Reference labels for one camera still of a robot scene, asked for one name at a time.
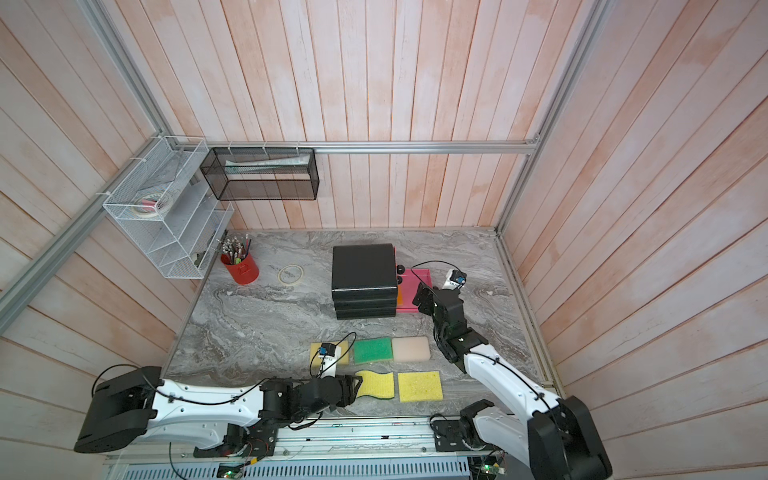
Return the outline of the dull yellow sponge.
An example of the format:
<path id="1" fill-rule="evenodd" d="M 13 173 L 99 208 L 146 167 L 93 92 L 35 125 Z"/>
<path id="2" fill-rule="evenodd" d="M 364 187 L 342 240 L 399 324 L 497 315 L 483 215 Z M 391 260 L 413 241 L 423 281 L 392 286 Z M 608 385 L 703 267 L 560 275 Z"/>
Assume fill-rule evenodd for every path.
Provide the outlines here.
<path id="1" fill-rule="evenodd" d="M 349 343 L 347 341 L 342 341 L 339 346 L 335 347 L 334 353 L 330 354 L 327 350 L 323 349 L 320 342 L 311 343 L 309 349 L 311 367 L 317 369 L 323 362 L 331 363 L 337 356 L 341 356 L 339 365 L 347 365 L 351 356 L 351 354 L 347 352 L 348 348 Z"/>

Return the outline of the bright yellow sponge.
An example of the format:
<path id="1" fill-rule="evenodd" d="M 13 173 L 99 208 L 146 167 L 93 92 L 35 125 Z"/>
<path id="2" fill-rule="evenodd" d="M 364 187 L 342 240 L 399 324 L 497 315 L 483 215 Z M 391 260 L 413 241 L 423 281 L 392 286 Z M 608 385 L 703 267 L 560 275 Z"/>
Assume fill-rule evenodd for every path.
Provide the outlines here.
<path id="1" fill-rule="evenodd" d="M 402 403 L 442 401 L 440 373 L 407 372 L 398 374 L 399 399 Z"/>

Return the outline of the beige sponge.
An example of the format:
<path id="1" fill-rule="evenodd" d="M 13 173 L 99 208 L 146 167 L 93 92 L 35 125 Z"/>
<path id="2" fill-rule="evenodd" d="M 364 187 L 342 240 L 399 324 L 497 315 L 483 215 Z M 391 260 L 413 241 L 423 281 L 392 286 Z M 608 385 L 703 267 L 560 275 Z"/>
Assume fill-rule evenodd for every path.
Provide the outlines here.
<path id="1" fill-rule="evenodd" d="M 393 338 L 391 344 L 394 362 L 424 362 L 431 358 L 429 339 L 426 336 Z"/>

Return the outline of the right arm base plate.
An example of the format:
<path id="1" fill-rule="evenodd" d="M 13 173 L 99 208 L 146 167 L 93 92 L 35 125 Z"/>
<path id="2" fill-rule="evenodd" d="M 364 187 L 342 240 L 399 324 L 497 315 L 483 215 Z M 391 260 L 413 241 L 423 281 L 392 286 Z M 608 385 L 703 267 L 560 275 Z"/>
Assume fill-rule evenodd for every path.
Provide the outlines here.
<path id="1" fill-rule="evenodd" d="M 483 448 L 483 443 L 464 419 L 437 416 L 429 420 L 429 426 L 438 452 L 474 451 Z"/>

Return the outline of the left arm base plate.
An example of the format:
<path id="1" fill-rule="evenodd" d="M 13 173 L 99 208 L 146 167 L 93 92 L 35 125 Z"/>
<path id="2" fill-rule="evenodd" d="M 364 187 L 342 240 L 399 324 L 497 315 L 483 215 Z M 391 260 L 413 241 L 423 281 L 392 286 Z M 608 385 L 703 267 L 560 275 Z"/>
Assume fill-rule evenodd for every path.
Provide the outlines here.
<path id="1" fill-rule="evenodd" d="M 194 448 L 194 458 L 255 457 L 262 459 L 272 456 L 275 450 L 278 429 L 257 423 L 252 427 L 228 424 L 223 442 L 209 449 Z"/>

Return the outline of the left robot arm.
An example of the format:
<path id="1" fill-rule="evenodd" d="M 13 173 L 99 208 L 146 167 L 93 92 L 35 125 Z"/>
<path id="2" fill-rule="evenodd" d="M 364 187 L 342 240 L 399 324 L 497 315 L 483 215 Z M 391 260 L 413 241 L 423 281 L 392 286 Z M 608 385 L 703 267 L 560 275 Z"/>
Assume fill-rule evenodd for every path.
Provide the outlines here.
<path id="1" fill-rule="evenodd" d="M 363 384 L 358 375 L 341 375 L 206 387 L 160 373 L 156 366 L 136 367 L 93 387 L 75 452 L 168 442 L 193 445 L 201 456 L 227 456 L 246 446 L 267 455 L 279 429 L 311 426 L 323 412 L 352 404 Z"/>

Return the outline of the yellow dark green sponge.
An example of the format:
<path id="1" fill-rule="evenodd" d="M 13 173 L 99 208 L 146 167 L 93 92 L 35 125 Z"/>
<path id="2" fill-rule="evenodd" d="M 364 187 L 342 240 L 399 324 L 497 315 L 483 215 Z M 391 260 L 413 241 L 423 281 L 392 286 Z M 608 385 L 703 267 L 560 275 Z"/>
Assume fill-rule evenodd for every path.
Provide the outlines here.
<path id="1" fill-rule="evenodd" d="M 356 373 L 362 379 L 357 391 L 358 397 L 372 397 L 381 400 L 391 400 L 395 397 L 395 380 L 393 373 L 377 373 L 361 370 Z"/>

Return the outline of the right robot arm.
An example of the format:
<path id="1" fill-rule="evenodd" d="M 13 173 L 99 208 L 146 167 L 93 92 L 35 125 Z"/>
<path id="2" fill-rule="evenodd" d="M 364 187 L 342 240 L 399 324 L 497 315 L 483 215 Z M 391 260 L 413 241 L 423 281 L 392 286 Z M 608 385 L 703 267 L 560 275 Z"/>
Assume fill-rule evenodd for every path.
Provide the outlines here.
<path id="1" fill-rule="evenodd" d="M 526 377 L 474 329 L 458 289 L 419 285 L 413 299 L 433 320 L 438 349 L 482 383 L 507 409 L 478 401 L 461 411 L 464 441 L 500 448 L 529 467 L 535 479 L 608 479 L 612 464 L 590 410 L 575 396 L 561 398 Z"/>

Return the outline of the black drawer cabinet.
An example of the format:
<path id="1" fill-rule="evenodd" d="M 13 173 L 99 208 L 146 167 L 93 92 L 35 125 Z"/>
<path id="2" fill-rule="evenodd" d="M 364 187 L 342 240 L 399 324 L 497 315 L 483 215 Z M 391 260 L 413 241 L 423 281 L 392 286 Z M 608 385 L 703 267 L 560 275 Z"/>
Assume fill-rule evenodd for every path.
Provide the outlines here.
<path id="1" fill-rule="evenodd" d="M 333 247 L 331 296 L 338 320 L 396 315 L 398 274 L 391 243 Z"/>

